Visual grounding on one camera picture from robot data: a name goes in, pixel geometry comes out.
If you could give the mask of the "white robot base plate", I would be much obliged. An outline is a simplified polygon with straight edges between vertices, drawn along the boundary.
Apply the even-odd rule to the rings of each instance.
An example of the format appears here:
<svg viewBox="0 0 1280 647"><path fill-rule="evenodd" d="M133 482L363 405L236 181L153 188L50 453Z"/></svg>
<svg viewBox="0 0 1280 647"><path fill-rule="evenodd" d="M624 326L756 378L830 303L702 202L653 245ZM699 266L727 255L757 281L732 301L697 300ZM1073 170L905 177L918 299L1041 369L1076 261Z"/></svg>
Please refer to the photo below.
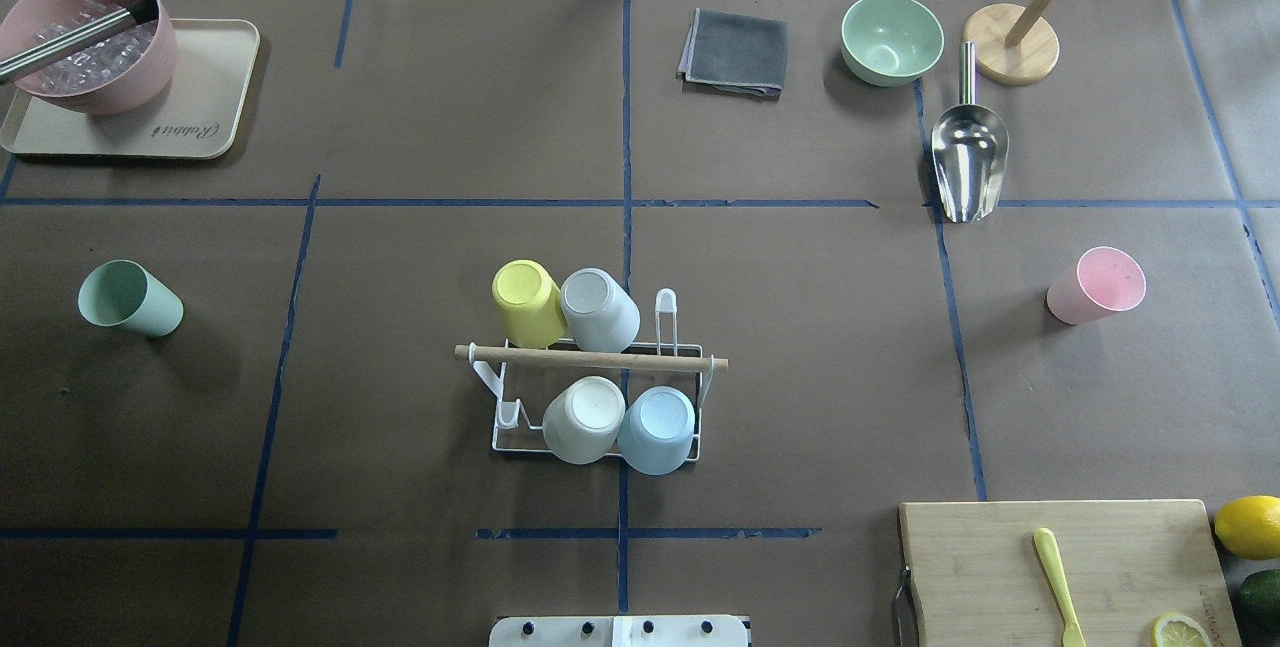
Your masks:
<svg viewBox="0 0 1280 647"><path fill-rule="evenodd" d="M748 618L730 614L508 616L489 646L750 646Z"/></svg>

